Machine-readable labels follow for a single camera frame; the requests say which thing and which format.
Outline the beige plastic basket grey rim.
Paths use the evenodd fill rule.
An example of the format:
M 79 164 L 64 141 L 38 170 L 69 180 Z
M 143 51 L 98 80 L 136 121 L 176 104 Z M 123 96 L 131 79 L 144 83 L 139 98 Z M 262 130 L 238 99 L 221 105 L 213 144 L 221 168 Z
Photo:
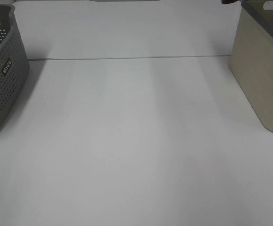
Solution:
M 273 132 L 273 9 L 241 1 L 229 67 L 262 125 Z

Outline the grey perforated plastic basket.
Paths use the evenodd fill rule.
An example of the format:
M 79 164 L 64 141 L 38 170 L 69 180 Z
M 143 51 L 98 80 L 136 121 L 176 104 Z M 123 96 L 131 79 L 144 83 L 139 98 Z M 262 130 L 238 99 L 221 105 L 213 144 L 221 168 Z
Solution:
M 14 11 L 14 6 L 0 4 L 0 129 L 18 99 L 30 68 Z

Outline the dark object at top right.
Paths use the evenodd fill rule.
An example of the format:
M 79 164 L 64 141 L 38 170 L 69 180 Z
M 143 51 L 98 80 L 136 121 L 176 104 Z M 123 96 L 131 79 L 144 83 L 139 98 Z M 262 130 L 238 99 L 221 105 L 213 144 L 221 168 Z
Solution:
M 221 0 L 221 3 L 224 4 L 224 5 L 227 5 L 227 4 L 235 3 L 237 1 L 238 0 Z

